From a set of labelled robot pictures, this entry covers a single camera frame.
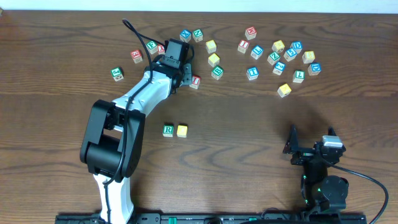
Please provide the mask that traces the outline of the green B block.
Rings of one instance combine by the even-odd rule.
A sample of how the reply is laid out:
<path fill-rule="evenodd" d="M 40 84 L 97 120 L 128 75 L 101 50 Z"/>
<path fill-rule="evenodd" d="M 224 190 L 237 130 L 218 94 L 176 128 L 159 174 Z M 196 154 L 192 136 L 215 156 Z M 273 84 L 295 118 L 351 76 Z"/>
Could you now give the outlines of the green B block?
<path fill-rule="evenodd" d="M 223 74 L 224 74 L 224 69 L 219 65 L 215 66 L 211 71 L 211 76 L 215 80 L 219 80 L 223 76 Z"/>

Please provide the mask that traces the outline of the green R block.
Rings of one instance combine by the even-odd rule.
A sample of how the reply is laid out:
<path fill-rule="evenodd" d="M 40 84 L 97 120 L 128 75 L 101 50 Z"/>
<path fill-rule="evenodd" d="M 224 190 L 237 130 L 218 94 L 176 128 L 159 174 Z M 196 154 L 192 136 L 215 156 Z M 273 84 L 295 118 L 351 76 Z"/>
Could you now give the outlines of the green R block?
<path fill-rule="evenodd" d="M 174 135 L 174 126 L 173 125 L 169 125 L 169 124 L 165 124 L 163 126 L 162 134 L 163 134 L 164 137 L 172 138 L 173 135 Z"/>

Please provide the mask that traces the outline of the yellow O block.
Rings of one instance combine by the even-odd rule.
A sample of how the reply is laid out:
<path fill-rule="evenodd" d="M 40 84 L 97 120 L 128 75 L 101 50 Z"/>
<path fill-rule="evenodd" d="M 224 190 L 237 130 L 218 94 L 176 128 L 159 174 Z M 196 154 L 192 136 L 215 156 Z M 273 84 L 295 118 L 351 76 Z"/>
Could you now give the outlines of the yellow O block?
<path fill-rule="evenodd" d="M 177 136 L 180 138 L 187 137 L 188 126 L 179 124 L 177 127 Z"/>

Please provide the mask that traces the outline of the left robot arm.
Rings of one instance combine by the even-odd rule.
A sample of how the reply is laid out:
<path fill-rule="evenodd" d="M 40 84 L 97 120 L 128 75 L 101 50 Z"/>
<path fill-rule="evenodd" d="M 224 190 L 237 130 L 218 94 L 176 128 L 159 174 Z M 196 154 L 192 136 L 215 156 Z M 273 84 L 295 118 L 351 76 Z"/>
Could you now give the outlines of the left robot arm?
<path fill-rule="evenodd" d="M 80 160 L 93 174 L 99 190 L 101 223 L 127 223 L 133 214 L 130 177 L 142 151 L 146 117 L 182 85 L 192 82 L 192 45 L 170 39 L 165 54 L 145 68 L 141 81 L 125 95 L 96 101 L 90 112 Z"/>

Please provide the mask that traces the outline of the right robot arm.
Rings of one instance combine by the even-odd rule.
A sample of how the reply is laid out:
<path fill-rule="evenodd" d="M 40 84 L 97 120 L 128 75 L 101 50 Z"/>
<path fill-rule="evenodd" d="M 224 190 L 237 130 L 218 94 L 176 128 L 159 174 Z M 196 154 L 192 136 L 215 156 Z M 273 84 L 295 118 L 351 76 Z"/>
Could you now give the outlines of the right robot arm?
<path fill-rule="evenodd" d="M 292 156 L 290 163 L 303 167 L 301 194 L 306 208 L 300 219 L 311 223 L 342 223 L 341 211 L 346 208 L 349 183 L 345 178 L 329 175 L 328 168 L 340 161 L 345 152 L 333 128 L 315 142 L 313 147 L 299 145 L 297 130 L 290 127 L 283 153 Z"/>

